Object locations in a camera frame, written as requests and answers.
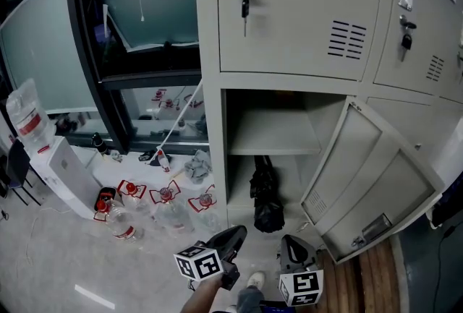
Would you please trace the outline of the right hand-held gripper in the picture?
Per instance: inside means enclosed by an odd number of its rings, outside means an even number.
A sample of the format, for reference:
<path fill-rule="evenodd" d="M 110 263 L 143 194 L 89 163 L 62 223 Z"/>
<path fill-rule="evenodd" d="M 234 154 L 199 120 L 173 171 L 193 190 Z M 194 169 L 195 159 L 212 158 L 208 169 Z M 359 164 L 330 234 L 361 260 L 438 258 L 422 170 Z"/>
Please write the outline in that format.
<path fill-rule="evenodd" d="M 318 303 L 323 292 L 324 272 L 312 245 L 296 236 L 283 236 L 280 267 L 279 291 L 287 306 Z"/>

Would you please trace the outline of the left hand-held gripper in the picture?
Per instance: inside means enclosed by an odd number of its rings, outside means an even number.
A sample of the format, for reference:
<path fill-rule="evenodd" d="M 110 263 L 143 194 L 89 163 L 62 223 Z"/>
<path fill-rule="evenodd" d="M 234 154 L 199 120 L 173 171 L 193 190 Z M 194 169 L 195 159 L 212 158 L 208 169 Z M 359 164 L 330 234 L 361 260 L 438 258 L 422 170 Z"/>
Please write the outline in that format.
<path fill-rule="evenodd" d="M 234 226 L 175 253 L 180 275 L 195 282 L 221 275 L 221 287 L 230 291 L 240 277 L 234 259 L 246 237 L 245 226 Z"/>

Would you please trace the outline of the black umbrella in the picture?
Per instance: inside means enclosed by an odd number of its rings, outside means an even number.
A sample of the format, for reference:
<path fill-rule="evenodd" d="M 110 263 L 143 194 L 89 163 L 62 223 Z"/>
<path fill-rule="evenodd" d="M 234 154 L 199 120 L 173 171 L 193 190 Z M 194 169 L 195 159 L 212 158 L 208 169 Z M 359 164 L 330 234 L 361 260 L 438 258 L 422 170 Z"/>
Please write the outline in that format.
<path fill-rule="evenodd" d="M 254 199 L 254 227 L 262 233 L 280 231 L 284 225 L 284 206 L 279 197 L 279 178 L 268 155 L 254 156 L 255 171 L 250 179 L 250 198 Z"/>

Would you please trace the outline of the beige metal locker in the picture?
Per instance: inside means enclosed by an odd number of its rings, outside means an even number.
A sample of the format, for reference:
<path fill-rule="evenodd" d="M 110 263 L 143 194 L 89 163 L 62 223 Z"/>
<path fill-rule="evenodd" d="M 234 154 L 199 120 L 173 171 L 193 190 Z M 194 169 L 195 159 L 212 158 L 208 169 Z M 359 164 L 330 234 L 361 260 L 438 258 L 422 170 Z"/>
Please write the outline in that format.
<path fill-rule="evenodd" d="M 463 0 L 250 0 L 246 37 L 241 5 L 197 0 L 220 215 L 251 219 L 255 155 L 338 264 L 429 211 L 463 172 Z"/>

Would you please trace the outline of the person's left forearm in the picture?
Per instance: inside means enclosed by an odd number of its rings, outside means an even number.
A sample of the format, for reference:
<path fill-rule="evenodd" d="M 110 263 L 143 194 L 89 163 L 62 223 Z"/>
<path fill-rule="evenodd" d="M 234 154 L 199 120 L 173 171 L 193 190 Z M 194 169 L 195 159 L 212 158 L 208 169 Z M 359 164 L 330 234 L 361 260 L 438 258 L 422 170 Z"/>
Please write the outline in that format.
<path fill-rule="evenodd" d="M 222 273 L 203 280 L 182 307 L 180 313 L 209 313 L 222 286 Z"/>

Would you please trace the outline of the person's white shoe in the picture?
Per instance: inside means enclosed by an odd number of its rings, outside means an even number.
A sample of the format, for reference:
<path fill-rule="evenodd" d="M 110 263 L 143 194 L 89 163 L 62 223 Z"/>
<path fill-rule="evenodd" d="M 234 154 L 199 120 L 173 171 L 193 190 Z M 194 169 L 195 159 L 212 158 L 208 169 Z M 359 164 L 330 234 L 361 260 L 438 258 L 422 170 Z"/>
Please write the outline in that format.
<path fill-rule="evenodd" d="M 266 274 L 263 271 L 254 272 L 248 279 L 247 287 L 261 290 L 266 281 Z"/>

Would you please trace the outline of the person's jeans leg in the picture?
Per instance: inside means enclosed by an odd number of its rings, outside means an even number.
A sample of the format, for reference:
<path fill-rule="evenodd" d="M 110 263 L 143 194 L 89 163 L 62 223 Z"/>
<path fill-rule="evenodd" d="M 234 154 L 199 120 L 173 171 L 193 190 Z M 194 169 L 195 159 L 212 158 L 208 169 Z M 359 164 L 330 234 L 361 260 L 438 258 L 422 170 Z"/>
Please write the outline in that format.
<path fill-rule="evenodd" d="M 243 288 L 237 297 L 237 313 L 262 313 L 260 302 L 265 299 L 262 291 L 255 286 Z"/>

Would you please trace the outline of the brown wooden platform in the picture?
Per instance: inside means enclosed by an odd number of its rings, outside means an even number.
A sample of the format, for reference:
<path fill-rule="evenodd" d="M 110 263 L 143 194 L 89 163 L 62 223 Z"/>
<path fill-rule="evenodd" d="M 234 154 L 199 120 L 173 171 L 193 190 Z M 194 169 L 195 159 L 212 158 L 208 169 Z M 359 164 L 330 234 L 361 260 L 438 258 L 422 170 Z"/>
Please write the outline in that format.
<path fill-rule="evenodd" d="M 391 242 L 386 239 L 337 265 L 318 252 L 324 288 L 311 313 L 401 313 L 399 282 Z"/>

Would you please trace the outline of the crumpled grey cloth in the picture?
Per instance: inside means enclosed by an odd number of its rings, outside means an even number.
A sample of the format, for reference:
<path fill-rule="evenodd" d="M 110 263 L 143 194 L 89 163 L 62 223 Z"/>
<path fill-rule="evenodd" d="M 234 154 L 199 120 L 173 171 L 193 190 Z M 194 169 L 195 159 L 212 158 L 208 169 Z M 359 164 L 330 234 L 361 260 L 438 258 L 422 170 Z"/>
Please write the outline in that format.
<path fill-rule="evenodd" d="M 202 184 L 203 180 L 212 172 L 210 154 L 198 150 L 192 159 L 184 164 L 184 172 L 193 184 Z"/>

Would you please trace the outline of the small red-capped spray bottle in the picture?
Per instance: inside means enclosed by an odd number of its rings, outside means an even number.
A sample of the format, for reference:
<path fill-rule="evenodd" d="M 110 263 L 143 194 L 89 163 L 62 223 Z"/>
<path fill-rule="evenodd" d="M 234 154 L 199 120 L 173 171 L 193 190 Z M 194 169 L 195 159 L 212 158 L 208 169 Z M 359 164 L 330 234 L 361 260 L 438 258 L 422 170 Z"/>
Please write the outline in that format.
<path fill-rule="evenodd" d="M 158 150 L 156 158 L 158 159 L 159 165 L 162 167 L 163 171 L 166 173 L 170 172 L 169 159 L 164 154 L 163 150 Z"/>

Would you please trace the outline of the small black red container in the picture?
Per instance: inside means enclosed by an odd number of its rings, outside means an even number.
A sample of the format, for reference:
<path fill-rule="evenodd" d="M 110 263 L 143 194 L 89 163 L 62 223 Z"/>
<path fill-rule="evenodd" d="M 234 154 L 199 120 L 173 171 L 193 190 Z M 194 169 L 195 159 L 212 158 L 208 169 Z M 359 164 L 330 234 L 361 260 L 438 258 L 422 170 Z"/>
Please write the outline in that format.
<path fill-rule="evenodd" d="M 99 203 L 100 202 L 106 202 L 109 200 L 114 200 L 116 196 L 116 189 L 113 187 L 102 187 L 101 190 L 99 191 L 95 204 L 94 204 L 94 210 L 98 212 L 100 210 Z"/>

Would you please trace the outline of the thin white rod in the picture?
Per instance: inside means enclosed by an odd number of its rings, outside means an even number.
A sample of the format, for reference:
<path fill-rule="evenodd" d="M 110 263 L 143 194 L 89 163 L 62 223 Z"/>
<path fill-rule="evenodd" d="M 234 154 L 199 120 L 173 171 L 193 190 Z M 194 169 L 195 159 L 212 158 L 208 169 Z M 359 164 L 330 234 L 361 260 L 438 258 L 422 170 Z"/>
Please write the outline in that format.
<path fill-rule="evenodd" d="M 183 107 L 183 109 L 179 113 L 177 119 L 174 121 L 174 123 L 173 123 L 172 127 L 170 128 L 168 134 L 165 136 L 165 138 L 163 139 L 161 144 L 156 147 L 156 151 L 152 155 L 152 159 L 154 159 L 156 157 L 159 157 L 161 155 L 161 151 L 163 150 L 164 145 L 169 141 L 169 138 L 172 135 L 173 131 L 178 126 L 178 123 L 184 118 L 184 115 L 185 115 L 187 109 L 190 107 L 190 104 L 194 101 L 196 95 L 198 94 L 198 92 L 200 91 L 200 89 L 202 87 L 203 87 L 203 80 L 200 79 L 200 81 L 199 81 L 197 87 L 195 88 L 193 94 L 191 94 L 191 96 L 187 100 L 186 105 Z"/>

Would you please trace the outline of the small black bottle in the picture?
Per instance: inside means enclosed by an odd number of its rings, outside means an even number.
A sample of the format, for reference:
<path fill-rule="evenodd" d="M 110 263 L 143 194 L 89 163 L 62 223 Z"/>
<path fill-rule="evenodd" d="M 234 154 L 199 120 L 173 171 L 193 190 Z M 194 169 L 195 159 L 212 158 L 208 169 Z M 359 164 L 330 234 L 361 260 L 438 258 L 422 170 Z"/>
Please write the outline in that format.
<path fill-rule="evenodd" d="M 108 155 L 109 149 L 99 133 L 95 132 L 91 138 L 92 146 L 101 154 Z"/>

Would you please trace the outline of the black bag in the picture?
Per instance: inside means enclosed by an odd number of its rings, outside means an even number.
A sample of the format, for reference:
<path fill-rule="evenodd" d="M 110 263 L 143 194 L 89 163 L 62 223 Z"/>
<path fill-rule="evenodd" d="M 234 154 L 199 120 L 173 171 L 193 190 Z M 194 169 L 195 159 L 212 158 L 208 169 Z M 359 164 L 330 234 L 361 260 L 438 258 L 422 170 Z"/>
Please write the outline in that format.
<path fill-rule="evenodd" d="M 463 174 L 443 193 L 430 214 L 430 225 L 437 229 L 448 219 L 463 210 Z"/>

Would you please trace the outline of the white water dispenser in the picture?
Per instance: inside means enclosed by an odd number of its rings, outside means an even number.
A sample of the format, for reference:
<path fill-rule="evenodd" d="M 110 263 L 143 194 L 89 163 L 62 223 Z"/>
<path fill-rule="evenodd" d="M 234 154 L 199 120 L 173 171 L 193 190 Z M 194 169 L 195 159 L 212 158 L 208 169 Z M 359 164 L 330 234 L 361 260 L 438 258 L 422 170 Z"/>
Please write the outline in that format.
<path fill-rule="evenodd" d="M 101 185 L 72 149 L 65 137 L 31 156 L 30 163 L 46 185 L 81 218 L 92 220 Z"/>

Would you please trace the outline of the black chair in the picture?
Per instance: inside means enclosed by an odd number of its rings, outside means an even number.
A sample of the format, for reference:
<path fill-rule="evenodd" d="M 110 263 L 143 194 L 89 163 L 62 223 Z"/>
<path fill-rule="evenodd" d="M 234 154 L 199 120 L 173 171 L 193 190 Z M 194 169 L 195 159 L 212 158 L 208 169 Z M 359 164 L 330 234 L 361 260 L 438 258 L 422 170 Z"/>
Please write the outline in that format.
<path fill-rule="evenodd" d="M 33 187 L 27 180 L 30 169 L 30 157 L 19 140 L 12 143 L 7 154 L 0 148 L 0 196 L 6 197 L 7 192 L 11 190 L 28 206 L 28 203 L 17 192 L 21 189 L 32 201 L 41 206 L 41 203 L 24 187 L 24 183 L 30 188 Z"/>

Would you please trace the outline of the black window frame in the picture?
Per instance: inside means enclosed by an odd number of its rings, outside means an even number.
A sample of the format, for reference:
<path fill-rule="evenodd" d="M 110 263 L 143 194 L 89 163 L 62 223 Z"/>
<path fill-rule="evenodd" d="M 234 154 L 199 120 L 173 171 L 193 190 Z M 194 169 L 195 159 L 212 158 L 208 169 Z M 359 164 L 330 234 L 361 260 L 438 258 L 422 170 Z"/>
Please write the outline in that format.
<path fill-rule="evenodd" d="M 82 70 L 112 146 L 123 153 L 155 149 L 202 77 L 200 41 L 129 52 L 103 0 L 67 0 L 67 6 Z M 200 89 L 164 148 L 190 154 L 208 146 Z"/>

